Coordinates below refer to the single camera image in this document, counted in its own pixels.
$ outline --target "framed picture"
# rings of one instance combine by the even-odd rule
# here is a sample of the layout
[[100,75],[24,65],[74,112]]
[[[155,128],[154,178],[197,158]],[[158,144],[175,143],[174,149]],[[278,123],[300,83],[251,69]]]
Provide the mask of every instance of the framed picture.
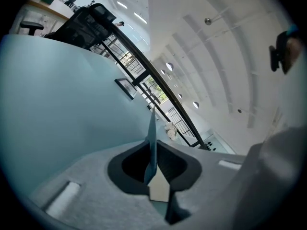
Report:
[[137,90],[128,79],[115,79],[115,83],[133,100]]

